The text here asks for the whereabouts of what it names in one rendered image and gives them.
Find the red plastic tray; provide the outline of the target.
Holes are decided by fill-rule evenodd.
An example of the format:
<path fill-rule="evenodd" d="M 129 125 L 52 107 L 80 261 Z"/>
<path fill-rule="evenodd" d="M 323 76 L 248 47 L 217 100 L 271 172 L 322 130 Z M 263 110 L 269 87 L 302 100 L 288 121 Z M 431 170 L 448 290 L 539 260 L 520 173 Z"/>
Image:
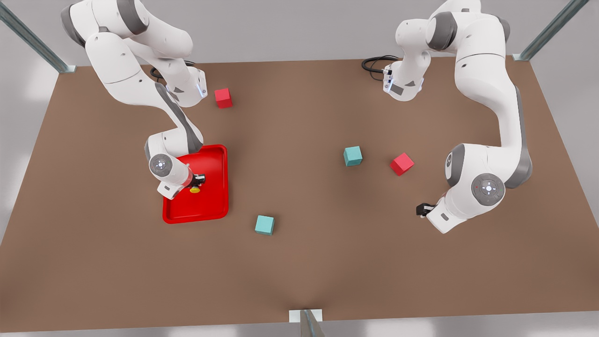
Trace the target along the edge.
<path fill-rule="evenodd" d="M 203 145 L 197 154 L 178 157 L 193 173 L 204 174 L 207 181 L 200 192 L 184 189 L 173 199 L 163 199 L 163 220 L 168 224 L 223 218 L 229 209 L 227 149 L 224 145 Z"/>

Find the silver frame post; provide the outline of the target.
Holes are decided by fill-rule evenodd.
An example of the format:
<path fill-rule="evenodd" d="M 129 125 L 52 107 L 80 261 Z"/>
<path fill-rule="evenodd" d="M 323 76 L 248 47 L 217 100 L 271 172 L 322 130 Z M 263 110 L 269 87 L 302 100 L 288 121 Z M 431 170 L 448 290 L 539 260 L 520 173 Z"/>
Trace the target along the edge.
<path fill-rule="evenodd" d="M 13 11 L 0 1 L 0 21 L 4 22 L 19 38 L 38 53 L 60 74 L 74 73 L 76 66 L 67 65 L 51 50 Z"/>
<path fill-rule="evenodd" d="M 513 54 L 514 61 L 530 61 L 590 0 L 570 0 L 552 21 L 520 53 Z"/>
<path fill-rule="evenodd" d="M 321 309 L 290 310 L 289 322 L 299 322 L 301 337 L 325 337 L 320 322 L 323 322 Z"/>

